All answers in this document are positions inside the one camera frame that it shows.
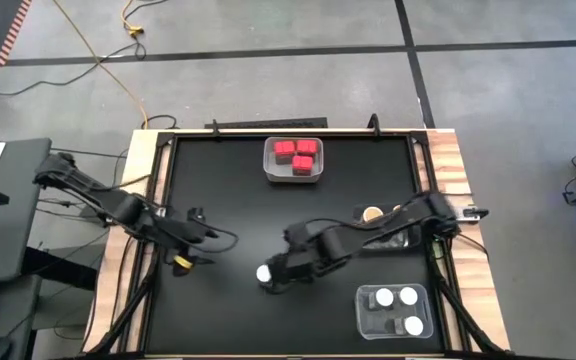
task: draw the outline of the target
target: plastic container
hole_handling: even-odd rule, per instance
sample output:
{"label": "plastic container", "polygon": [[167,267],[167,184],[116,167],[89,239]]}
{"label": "plastic container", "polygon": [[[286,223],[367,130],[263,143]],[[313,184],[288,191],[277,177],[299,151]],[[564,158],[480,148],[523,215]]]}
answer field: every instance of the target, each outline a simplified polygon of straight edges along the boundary
{"label": "plastic container", "polygon": [[[292,172],[292,164],[277,164],[275,159],[275,153],[273,151],[275,142],[294,141],[296,143],[297,140],[315,140],[317,142],[317,153],[313,157],[314,161],[310,175],[294,175]],[[321,173],[324,171],[324,143],[317,138],[269,137],[264,144],[264,171],[266,172],[268,180],[272,182],[317,182]]]}
{"label": "plastic container", "polygon": [[[377,293],[383,299],[386,290],[392,292],[393,301],[383,306],[390,301],[378,301]],[[426,339],[434,331],[428,294],[419,284],[360,286],[355,296],[355,308],[357,330],[367,340]]]}

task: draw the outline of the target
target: red block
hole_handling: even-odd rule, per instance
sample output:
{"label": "red block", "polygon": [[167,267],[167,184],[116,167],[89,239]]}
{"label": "red block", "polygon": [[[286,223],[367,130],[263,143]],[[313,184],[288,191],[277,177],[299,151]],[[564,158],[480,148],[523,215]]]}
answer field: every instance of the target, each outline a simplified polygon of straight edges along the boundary
{"label": "red block", "polygon": [[297,154],[315,156],[317,154],[317,141],[297,140]]}
{"label": "red block", "polygon": [[310,175],[312,173],[313,159],[310,156],[295,156],[292,158],[293,175]]}
{"label": "red block", "polygon": [[293,141],[277,141],[274,144],[275,162],[277,164],[290,164],[295,155],[295,143]]}

